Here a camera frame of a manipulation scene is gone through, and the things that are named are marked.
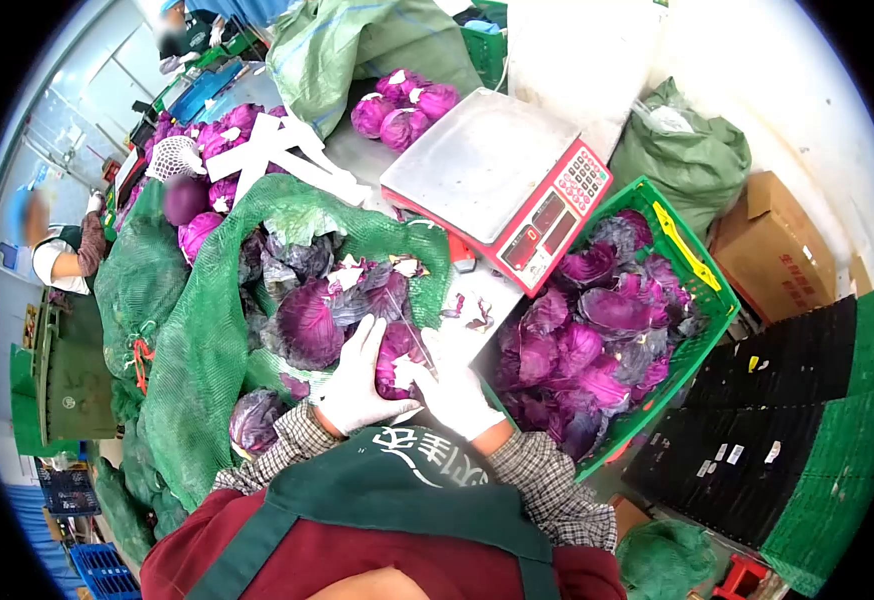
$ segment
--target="worker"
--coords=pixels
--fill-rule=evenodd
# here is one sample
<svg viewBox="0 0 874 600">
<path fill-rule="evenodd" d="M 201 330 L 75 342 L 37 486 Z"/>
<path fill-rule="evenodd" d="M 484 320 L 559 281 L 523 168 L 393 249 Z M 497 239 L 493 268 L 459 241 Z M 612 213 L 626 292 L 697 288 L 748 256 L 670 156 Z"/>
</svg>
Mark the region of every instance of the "worker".
<svg viewBox="0 0 874 600">
<path fill-rule="evenodd" d="M 32 181 L 20 186 L 7 208 L 7 232 L 17 246 L 29 246 L 36 276 L 65 292 L 91 294 L 97 268 L 107 253 L 100 222 L 104 195 L 90 194 L 83 222 L 50 225 L 49 211 Z"/>
<path fill-rule="evenodd" d="M 574 483 L 546 433 L 516 432 L 488 405 L 436 331 L 421 335 L 436 377 L 407 368 L 442 428 L 416 415 L 372 426 L 420 406 L 374 388 L 385 327 L 361 320 L 323 399 L 282 416 L 255 461 L 217 473 L 144 559 L 143 596 L 624 600 L 613 509 Z"/>
<path fill-rule="evenodd" d="M 183 0 L 167 0 L 160 7 L 160 73 L 166 75 L 228 42 L 236 33 L 226 20 L 211 10 L 187 10 Z"/>
</svg>

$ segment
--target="digital weighing scale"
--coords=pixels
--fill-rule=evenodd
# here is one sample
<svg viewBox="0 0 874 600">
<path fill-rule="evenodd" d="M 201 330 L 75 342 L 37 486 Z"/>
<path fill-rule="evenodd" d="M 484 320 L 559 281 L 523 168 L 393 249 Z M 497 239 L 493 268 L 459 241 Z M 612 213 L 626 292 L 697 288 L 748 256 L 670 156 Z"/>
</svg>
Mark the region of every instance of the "digital weighing scale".
<svg viewBox="0 0 874 600">
<path fill-rule="evenodd" d="M 380 187 L 533 296 L 612 181 L 577 126 L 481 87 L 395 160 Z"/>
</svg>

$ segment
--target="white glove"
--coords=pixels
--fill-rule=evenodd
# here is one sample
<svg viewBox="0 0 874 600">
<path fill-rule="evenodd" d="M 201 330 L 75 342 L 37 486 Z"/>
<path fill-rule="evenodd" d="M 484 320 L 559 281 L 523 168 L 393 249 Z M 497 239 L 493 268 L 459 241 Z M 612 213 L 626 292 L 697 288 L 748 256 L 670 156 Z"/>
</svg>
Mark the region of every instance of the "white glove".
<svg viewBox="0 0 874 600">
<path fill-rule="evenodd" d="M 104 195 L 101 192 L 90 194 L 90 199 L 86 201 L 86 214 L 91 212 L 100 212 L 100 208 L 104 205 Z"/>
<path fill-rule="evenodd" d="M 167 56 L 164 60 L 160 61 L 158 68 L 160 70 L 160 75 L 167 75 L 174 72 L 175 69 L 182 69 L 183 65 L 180 64 L 179 56 Z"/>
<path fill-rule="evenodd" d="M 472 442 L 506 418 L 487 403 L 477 375 L 454 358 L 452 348 L 444 347 L 437 331 L 426 328 L 421 337 L 433 358 L 440 381 L 435 380 L 424 365 L 413 363 L 407 368 L 413 369 L 423 401 L 438 421 Z"/>
<path fill-rule="evenodd" d="M 224 28 L 223 26 L 219 28 L 214 27 L 210 31 L 210 47 L 216 48 L 222 43 L 224 43 Z"/>
<path fill-rule="evenodd" d="M 376 359 L 386 328 L 385 318 L 374 322 L 373 315 L 367 315 L 360 321 L 356 333 L 340 350 L 340 366 L 317 405 L 324 418 L 345 436 L 420 406 L 416 400 L 384 400 L 376 392 Z"/>
</svg>

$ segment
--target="red string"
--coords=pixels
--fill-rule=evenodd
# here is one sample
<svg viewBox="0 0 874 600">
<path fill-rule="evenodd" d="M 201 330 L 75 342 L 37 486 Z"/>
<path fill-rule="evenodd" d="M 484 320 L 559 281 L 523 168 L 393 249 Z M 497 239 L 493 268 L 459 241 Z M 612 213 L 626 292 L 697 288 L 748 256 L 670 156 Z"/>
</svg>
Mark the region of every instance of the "red string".
<svg viewBox="0 0 874 600">
<path fill-rule="evenodd" d="M 137 373 L 137 387 L 143 390 L 143 395 L 147 395 L 147 373 L 144 370 L 143 359 L 153 361 L 154 350 L 150 350 L 147 342 L 143 338 L 133 340 L 133 368 Z"/>
</svg>

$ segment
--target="red shirt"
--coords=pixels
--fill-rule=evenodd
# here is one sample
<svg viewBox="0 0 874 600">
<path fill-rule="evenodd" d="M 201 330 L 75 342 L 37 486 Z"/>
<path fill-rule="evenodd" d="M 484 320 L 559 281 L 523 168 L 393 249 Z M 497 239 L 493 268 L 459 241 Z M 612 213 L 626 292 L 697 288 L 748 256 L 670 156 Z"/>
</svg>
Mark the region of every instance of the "red shirt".
<svg viewBox="0 0 874 600">
<path fill-rule="evenodd" d="M 218 489 L 174 533 L 159 541 L 140 570 L 147 600 L 182 598 L 263 503 Z M 370 570 L 393 566 L 432 600 L 522 598 L 516 558 L 498 548 L 440 535 L 368 531 L 298 519 L 241 596 L 307 598 Z M 584 546 L 553 551 L 563 598 L 625 600 L 610 552 Z"/>
</svg>

